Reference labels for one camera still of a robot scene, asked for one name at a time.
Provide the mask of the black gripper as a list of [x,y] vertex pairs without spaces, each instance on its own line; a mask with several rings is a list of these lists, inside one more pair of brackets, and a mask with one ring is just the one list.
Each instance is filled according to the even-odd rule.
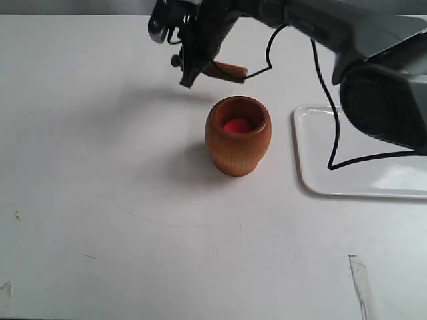
[[181,45],[179,84],[190,89],[209,64],[193,57],[213,60],[239,17],[233,1],[157,1],[148,33],[156,43]]

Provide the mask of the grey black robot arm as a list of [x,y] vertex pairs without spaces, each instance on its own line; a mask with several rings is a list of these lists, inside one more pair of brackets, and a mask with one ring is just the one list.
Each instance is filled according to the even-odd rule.
[[158,1],[148,23],[158,43],[177,35],[172,57],[181,84],[200,74],[242,83],[246,72],[215,62],[240,17],[274,29],[293,27],[335,56],[332,83],[360,132],[426,152],[426,21],[344,1]]

